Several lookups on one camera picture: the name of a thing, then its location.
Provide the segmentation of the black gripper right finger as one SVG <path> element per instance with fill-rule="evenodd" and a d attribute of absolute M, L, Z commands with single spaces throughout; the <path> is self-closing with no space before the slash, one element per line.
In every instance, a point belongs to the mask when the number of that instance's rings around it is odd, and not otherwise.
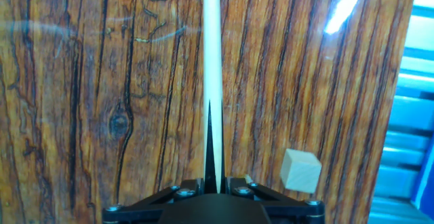
<path fill-rule="evenodd" d="M 325 204 L 321 200 L 295 200 L 264 185 L 244 178 L 227 177 L 224 193 L 246 200 L 248 215 L 260 214 L 269 223 L 325 223 Z"/>

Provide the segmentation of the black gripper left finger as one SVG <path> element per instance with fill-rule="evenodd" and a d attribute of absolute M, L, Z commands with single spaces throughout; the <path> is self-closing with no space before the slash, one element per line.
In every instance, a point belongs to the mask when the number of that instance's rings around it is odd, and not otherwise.
<path fill-rule="evenodd" d="M 103 223 L 157 223 L 176 202 L 204 194 L 203 179 L 185 180 L 129 206 L 115 204 L 102 210 Z"/>

